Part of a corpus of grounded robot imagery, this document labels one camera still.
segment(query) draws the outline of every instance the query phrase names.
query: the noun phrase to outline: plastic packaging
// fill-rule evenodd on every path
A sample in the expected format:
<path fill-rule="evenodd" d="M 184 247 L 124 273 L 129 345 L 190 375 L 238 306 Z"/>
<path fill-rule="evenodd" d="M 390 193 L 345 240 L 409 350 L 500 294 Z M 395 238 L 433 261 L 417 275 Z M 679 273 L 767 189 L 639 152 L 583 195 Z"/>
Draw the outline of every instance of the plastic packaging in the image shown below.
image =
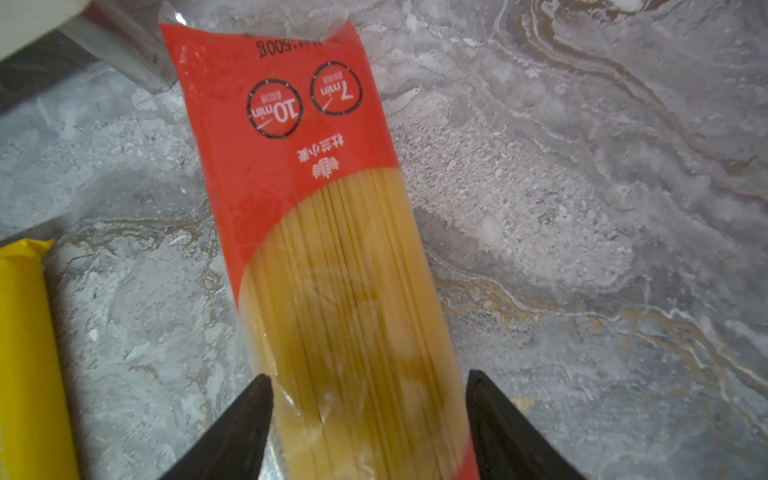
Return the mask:
<path fill-rule="evenodd" d="M 40 266 L 53 240 L 0 248 L 0 478 L 76 480 L 77 459 Z"/>
<path fill-rule="evenodd" d="M 461 377 L 354 27 L 307 41 L 166 15 L 290 477 L 477 478 Z"/>

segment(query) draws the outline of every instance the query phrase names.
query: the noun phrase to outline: yellow package corner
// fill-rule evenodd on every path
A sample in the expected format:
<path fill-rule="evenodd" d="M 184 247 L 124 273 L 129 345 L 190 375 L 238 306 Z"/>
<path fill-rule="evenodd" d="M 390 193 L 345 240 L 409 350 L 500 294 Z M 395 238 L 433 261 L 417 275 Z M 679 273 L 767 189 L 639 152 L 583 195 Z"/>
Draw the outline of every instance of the yellow package corner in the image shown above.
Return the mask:
<path fill-rule="evenodd" d="M 0 248 L 0 480 L 78 478 L 40 264 L 51 245 Z"/>

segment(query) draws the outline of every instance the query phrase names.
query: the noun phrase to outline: gray marble surface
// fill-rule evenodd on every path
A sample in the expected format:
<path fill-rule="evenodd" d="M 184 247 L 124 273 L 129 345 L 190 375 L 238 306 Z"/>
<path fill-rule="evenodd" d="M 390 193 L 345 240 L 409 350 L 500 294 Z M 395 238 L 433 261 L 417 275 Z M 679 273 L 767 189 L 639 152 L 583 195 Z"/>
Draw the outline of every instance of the gray marble surface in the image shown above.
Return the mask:
<path fill-rule="evenodd" d="M 276 35 L 334 5 L 175 3 Z M 766 3 L 336 7 L 463 373 L 589 478 L 766 478 Z M 3 110 L 0 238 L 65 232 L 45 266 L 83 476 L 157 478 L 251 376 L 181 91 L 84 62 Z"/>

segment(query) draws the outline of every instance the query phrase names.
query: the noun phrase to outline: yellow plastic wrapper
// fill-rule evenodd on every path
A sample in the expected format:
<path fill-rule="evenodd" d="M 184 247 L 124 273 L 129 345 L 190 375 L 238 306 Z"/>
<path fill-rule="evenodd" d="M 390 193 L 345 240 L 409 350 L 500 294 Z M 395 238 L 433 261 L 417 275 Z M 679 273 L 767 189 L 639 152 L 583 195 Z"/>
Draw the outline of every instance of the yellow plastic wrapper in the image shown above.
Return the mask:
<path fill-rule="evenodd" d="M 52 244 L 0 248 L 0 480 L 78 478 L 40 265 Z"/>

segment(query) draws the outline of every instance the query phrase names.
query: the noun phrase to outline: countertop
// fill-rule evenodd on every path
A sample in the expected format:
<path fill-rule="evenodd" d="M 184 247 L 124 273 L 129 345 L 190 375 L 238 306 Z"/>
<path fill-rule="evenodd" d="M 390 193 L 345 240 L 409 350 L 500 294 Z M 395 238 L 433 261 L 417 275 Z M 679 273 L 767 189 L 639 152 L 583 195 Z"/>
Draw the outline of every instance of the countertop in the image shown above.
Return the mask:
<path fill-rule="evenodd" d="M 275 35 L 334 5 L 181 3 Z M 765 2 L 336 4 L 462 374 L 589 478 L 765 478 Z M 0 238 L 64 232 L 45 273 L 84 478 L 157 478 L 252 374 L 178 84 L 70 60 L 3 87 Z"/>

